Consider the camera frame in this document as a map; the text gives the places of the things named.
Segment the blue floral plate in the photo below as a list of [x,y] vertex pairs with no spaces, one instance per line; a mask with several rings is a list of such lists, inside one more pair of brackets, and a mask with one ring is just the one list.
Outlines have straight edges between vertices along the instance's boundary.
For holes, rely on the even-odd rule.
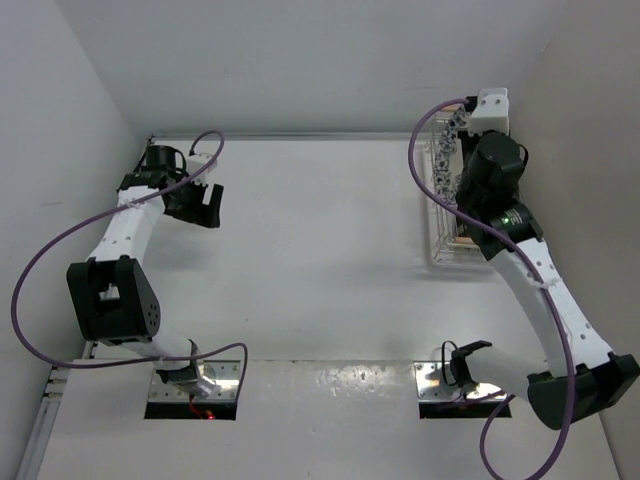
[[457,152],[457,134],[466,125],[466,107],[461,105],[449,117],[437,141],[432,163],[432,180],[436,195],[447,205],[456,204],[457,180],[452,174],[451,158]]

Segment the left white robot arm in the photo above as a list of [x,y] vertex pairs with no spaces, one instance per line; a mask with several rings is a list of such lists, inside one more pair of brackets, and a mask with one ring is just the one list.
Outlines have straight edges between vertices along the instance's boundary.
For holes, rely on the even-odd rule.
[[149,358],[163,383],[205,398],[216,389],[196,343],[161,325],[161,306],[143,259],[161,216],[215,229],[224,188],[211,180],[217,157],[183,154],[167,145],[146,148],[141,166],[117,189],[115,213],[98,246],[66,273],[83,337]]

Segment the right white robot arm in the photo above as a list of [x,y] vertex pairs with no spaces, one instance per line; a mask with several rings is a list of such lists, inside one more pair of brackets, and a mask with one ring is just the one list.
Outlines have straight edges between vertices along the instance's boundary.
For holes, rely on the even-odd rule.
[[519,199],[527,151],[510,136],[489,131],[463,153],[456,193],[467,216],[463,224],[509,285],[546,358],[522,360],[479,340],[453,351],[453,381],[460,387],[486,382],[519,396],[552,430],[561,429],[568,399],[572,421],[615,405],[638,378],[639,364],[599,336],[554,266],[541,227]]

